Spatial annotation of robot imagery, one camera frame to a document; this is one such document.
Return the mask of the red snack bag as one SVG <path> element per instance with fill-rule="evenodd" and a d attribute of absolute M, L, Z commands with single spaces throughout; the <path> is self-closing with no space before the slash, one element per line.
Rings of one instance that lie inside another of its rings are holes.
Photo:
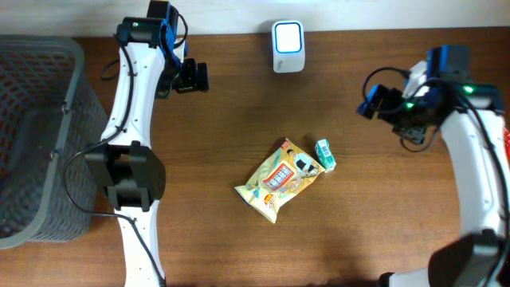
<path fill-rule="evenodd" d="M 510 131 L 507 128 L 503 128 L 504 136 L 504 150 L 508 161 L 510 161 Z"/>

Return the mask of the teal tissue pack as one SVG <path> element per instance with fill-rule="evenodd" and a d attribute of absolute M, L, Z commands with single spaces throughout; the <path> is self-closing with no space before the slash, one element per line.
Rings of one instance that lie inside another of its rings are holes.
<path fill-rule="evenodd" d="M 315 152 L 325 172 L 334 171 L 336 161 L 330 149 L 330 144 L 326 139 L 321 139 L 316 142 Z"/>

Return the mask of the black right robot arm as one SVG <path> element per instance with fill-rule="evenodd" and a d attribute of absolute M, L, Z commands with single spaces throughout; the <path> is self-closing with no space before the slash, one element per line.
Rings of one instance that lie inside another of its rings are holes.
<path fill-rule="evenodd" d="M 396 69 L 403 89 L 363 88 L 357 113 L 390 124 L 404 148 L 424 152 L 426 134 L 441 136 L 453 165 L 459 238 L 427 265 L 384 273 L 379 286 L 507 286 L 509 284 L 509 153 L 504 103 L 495 85 L 471 77 L 469 47 L 441 45 L 411 69 Z"/>

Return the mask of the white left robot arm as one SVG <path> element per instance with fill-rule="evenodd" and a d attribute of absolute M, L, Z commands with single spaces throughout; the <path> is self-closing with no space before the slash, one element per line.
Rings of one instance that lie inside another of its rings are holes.
<path fill-rule="evenodd" d="M 169 93 L 206 92 L 206 63 L 189 58 L 184 17 L 168 1 L 151 1 L 143 18 L 125 17 L 114 38 L 120 74 L 112 112 L 100 142 L 84 154 L 111 217 L 121 230 L 127 286 L 164 286 L 157 213 L 166 188 L 166 168 L 151 148 L 155 101 Z"/>

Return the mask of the yellow snack bag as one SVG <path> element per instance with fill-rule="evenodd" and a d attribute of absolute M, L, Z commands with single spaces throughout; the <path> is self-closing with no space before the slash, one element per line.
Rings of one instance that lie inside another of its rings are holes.
<path fill-rule="evenodd" d="M 285 140 L 248 181 L 234 190 L 271 223 L 279 209 L 325 172 L 320 163 L 292 141 Z"/>

